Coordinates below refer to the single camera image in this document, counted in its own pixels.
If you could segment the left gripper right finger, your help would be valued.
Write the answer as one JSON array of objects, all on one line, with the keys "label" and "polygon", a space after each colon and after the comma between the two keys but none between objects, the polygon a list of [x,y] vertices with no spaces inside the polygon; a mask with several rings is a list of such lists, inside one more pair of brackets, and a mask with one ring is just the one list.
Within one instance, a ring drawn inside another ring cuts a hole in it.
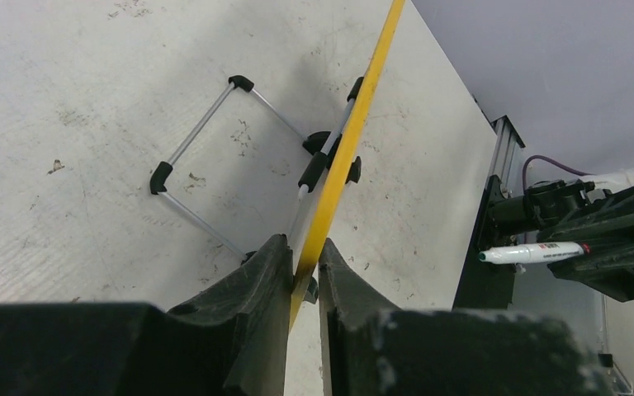
[{"label": "left gripper right finger", "polygon": [[319,257],[327,395],[610,395],[597,355],[560,320],[497,309],[402,309],[331,240]]}]

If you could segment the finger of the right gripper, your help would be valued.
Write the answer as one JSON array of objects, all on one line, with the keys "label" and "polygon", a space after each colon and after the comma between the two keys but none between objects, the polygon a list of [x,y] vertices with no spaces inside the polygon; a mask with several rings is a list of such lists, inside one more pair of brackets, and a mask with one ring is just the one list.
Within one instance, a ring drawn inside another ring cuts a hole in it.
[{"label": "finger of the right gripper", "polygon": [[583,253],[547,265],[557,279],[575,281],[618,302],[634,300],[634,241],[602,238],[580,241]]},{"label": "finger of the right gripper", "polygon": [[579,242],[599,238],[634,240],[634,186],[571,211],[541,229],[539,242]]}]

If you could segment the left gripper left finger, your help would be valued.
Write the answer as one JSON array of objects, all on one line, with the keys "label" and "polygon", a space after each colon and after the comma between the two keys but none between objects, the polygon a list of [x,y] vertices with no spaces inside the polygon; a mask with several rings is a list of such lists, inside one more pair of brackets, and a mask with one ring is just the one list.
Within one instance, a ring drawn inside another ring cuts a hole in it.
[{"label": "left gripper left finger", "polygon": [[0,304],[0,395],[280,395],[292,251],[271,236],[170,310]]}]

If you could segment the yellow framed whiteboard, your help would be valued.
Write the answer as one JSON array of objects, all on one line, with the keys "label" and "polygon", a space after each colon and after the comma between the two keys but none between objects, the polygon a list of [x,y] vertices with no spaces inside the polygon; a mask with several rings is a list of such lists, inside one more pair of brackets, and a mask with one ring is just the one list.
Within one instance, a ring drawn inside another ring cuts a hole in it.
[{"label": "yellow framed whiteboard", "polygon": [[324,188],[317,202],[314,218],[297,262],[294,286],[291,295],[289,327],[292,328],[300,311],[310,279],[333,222],[340,197],[343,193],[348,171],[356,154],[358,140],[366,123],[368,111],[375,95],[381,72],[389,54],[391,42],[403,11],[405,2],[394,1],[382,27],[376,47],[357,95],[348,122],[343,131],[338,151],[333,160]]}]

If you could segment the white marker pen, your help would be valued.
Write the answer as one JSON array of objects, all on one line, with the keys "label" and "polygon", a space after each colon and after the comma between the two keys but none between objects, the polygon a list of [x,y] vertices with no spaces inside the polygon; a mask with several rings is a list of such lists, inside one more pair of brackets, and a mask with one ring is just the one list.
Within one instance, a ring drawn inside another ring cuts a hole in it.
[{"label": "white marker pen", "polygon": [[587,254],[590,251],[586,243],[529,243],[506,247],[492,247],[478,254],[481,262],[495,265],[536,264],[558,262],[569,257]]}]

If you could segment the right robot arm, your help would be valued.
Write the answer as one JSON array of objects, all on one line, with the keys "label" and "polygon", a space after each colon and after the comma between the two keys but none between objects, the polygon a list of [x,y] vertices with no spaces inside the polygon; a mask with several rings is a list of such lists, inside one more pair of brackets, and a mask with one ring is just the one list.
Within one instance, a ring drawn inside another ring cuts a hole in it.
[{"label": "right robot arm", "polygon": [[604,190],[591,200],[593,181],[544,181],[522,196],[490,205],[499,236],[534,231],[535,243],[490,247],[491,265],[544,264],[557,279],[575,281],[619,302],[634,300],[634,186]]}]

